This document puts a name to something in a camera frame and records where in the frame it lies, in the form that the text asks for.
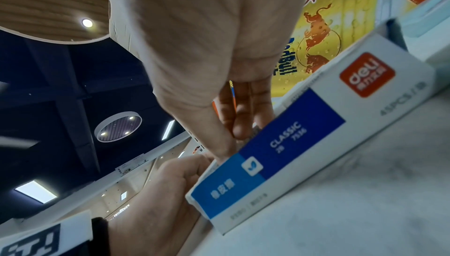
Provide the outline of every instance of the gray marble surface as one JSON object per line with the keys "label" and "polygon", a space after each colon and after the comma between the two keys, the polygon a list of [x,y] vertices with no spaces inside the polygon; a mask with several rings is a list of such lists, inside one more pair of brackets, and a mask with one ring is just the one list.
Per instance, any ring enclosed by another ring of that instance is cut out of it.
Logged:
{"label": "gray marble surface", "polygon": [[450,255],[450,90],[221,236],[180,255]]}

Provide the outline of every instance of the hand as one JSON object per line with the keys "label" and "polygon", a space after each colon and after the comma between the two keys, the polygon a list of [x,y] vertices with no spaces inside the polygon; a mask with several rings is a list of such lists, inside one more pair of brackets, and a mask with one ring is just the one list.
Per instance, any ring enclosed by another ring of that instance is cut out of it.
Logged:
{"label": "hand", "polygon": [[176,255],[200,216],[184,196],[213,159],[196,154],[165,162],[126,213],[109,222],[111,256]]}
{"label": "hand", "polygon": [[119,1],[160,105],[219,160],[274,118],[272,73],[305,0]]}

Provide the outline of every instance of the rectangular light panel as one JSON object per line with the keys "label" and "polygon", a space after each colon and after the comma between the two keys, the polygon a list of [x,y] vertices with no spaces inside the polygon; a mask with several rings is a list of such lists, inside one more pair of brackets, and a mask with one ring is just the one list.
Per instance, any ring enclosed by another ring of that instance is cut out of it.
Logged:
{"label": "rectangular light panel", "polygon": [[31,181],[15,189],[16,191],[19,191],[41,203],[46,203],[56,198],[55,194],[44,188],[36,181]]}
{"label": "rectangular light panel", "polygon": [[175,122],[175,120],[172,120],[169,122],[169,124],[167,125],[167,128],[165,129],[162,140],[165,140],[169,136],[169,132],[170,132],[174,122]]}

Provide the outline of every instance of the white box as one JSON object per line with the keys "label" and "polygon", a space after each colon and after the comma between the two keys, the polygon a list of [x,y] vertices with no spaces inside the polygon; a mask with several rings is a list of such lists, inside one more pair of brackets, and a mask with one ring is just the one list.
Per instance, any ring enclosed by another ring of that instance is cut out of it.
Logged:
{"label": "white box", "polygon": [[435,69],[402,47],[390,21],[320,68],[239,153],[211,166],[188,202],[224,234],[432,96]]}

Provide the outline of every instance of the wooden ceiling panel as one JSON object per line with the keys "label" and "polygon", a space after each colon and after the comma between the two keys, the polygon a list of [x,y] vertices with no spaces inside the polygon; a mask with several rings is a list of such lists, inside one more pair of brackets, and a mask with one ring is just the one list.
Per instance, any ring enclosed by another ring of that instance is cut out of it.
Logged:
{"label": "wooden ceiling panel", "polygon": [[[108,0],[0,0],[0,26],[26,35],[66,42],[108,34]],[[93,21],[85,28],[81,21]]]}

